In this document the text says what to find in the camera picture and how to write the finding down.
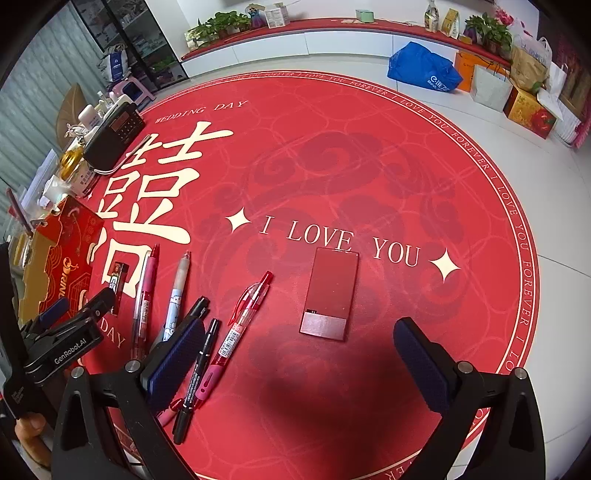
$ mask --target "white bottle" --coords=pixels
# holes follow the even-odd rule
[[[108,110],[111,106],[113,106],[113,102],[111,101],[111,99],[107,98],[103,92],[101,92],[99,90],[98,92],[96,92],[96,94],[99,97],[99,103],[101,100],[105,103],[106,110]]]
[[[78,121],[84,125],[87,130],[92,130],[100,124],[100,117],[92,105],[86,105],[84,110],[78,115]]]

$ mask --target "white tile floor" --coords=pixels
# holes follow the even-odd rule
[[[387,60],[315,55],[261,60],[194,77],[159,93],[257,70],[306,69],[340,73],[397,89],[426,103],[470,135],[500,167],[534,233],[540,263],[540,313],[529,370],[542,417],[547,478],[562,475],[591,434],[591,141],[580,151],[552,136],[543,140],[463,92],[440,93],[386,77]],[[475,446],[458,457],[459,476]]]

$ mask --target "paper bag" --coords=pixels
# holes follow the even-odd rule
[[[513,85],[501,72],[488,70],[480,65],[474,67],[474,79],[470,95],[475,102],[502,112]]]
[[[523,48],[513,46],[511,50],[511,80],[522,90],[537,93],[546,78],[548,68],[533,58]]]

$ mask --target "blue gripper pad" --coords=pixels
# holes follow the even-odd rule
[[[140,382],[152,414],[168,408],[204,343],[203,320],[184,321],[168,341],[160,342],[146,357]]]
[[[429,344],[431,342],[409,317],[400,319],[394,325],[394,346],[398,354],[429,410],[443,414],[449,409],[450,386],[427,351]]]

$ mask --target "small box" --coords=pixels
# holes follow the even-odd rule
[[[526,127],[542,138],[548,137],[556,123],[554,115],[541,106],[532,94],[516,87],[514,83],[503,112],[509,120]]]
[[[109,274],[109,288],[115,292],[115,303],[111,308],[111,313],[117,315],[119,313],[119,304],[121,303],[121,295],[123,295],[123,286],[127,280],[127,272],[129,265],[123,262],[115,262],[113,264],[113,271]]]
[[[374,23],[374,13],[371,10],[355,10],[357,20],[362,23]]]
[[[285,27],[290,24],[287,7],[283,3],[273,4],[273,7],[266,7],[265,16],[269,28]]]

